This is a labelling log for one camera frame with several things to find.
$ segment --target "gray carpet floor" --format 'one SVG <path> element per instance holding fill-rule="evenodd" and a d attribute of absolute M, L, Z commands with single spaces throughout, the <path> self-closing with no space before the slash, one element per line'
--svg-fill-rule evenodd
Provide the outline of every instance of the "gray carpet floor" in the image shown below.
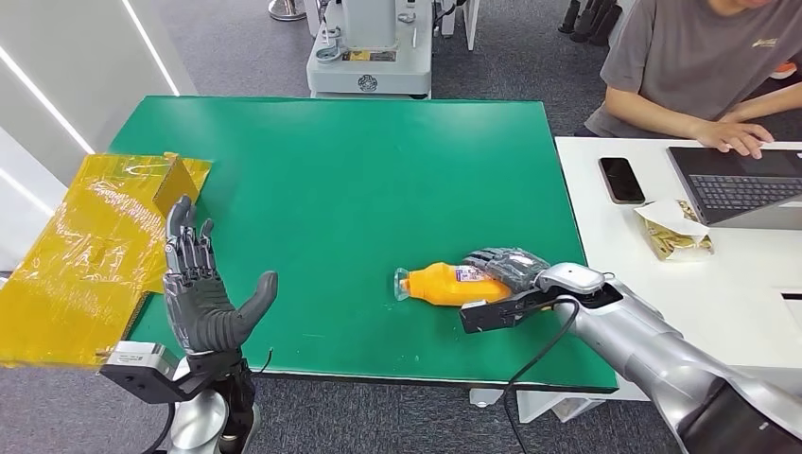
<path fill-rule="evenodd" d="M 563 1 L 481 5 L 474 52 L 458 21 L 436 39 L 437 98 L 537 99 L 555 135 L 571 134 L 602 101 L 606 49 L 555 31 Z M 308 96 L 304 23 L 278 23 L 263 0 L 160 0 L 165 24 L 202 95 Z M 778 85 L 767 82 L 761 91 Z M 760 120 L 802 140 L 799 112 Z M 503 408 L 478 409 L 467 390 L 256 380 L 263 427 L 253 452 L 517 453 Z M 0 452 L 134 453 L 166 417 L 90 371 L 0 369 Z M 521 428 L 533 453 L 675 453 L 648 403 L 608 403 L 561 424 L 548 413 Z"/>

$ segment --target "laptop keyboard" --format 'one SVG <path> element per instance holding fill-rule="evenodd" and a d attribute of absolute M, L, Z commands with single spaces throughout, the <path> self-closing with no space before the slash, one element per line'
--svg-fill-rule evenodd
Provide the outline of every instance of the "laptop keyboard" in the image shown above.
<path fill-rule="evenodd" d="M 751 210 L 802 194 L 802 178 L 689 175 L 705 208 Z"/>

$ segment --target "green table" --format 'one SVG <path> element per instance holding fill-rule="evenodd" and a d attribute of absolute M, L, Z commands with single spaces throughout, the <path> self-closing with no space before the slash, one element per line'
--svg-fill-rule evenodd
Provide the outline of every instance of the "green table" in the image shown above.
<path fill-rule="evenodd" d="M 397 267 L 520 246 L 583 263 L 540 102 L 147 97 L 113 153 L 214 161 L 199 217 L 216 222 L 236 305 L 264 270 L 273 307 L 244 353 L 278 375 L 498 387 L 558 329 L 541 313 L 467 335 L 456 308 L 392 295 Z M 131 331 L 180 352 L 161 295 Z M 613 370 L 568 336 L 520 389 L 610 393 Z"/>

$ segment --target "white wall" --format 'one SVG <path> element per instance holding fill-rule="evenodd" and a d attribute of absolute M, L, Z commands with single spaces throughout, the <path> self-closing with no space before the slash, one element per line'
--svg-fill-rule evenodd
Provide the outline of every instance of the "white wall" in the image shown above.
<path fill-rule="evenodd" d="M 96 152 L 145 95 L 173 94 L 126 2 L 0 1 L 0 47 Z M 130 5 L 178 91 L 196 94 L 151 0 Z M 69 184 L 85 151 L 4 64 L 0 99 L 0 126 Z"/>
<path fill-rule="evenodd" d="M 144 96 L 174 94 L 165 72 L 197 93 L 152 0 L 0 0 L 0 271 L 25 256 L 86 148 L 105 151 Z"/>
<path fill-rule="evenodd" d="M 66 191 L 0 128 L 0 271 L 12 271 L 22 261 Z"/>

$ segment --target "black phone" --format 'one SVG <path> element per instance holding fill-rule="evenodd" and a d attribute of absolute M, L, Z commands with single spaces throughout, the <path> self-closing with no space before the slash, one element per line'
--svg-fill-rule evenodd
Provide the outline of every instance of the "black phone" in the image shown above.
<path fill-rule="evenodd" d="M 641 204 L 646 201 L 629 161 L 624 158 L 601 158 L 599 165 L 613 202 Z"/>

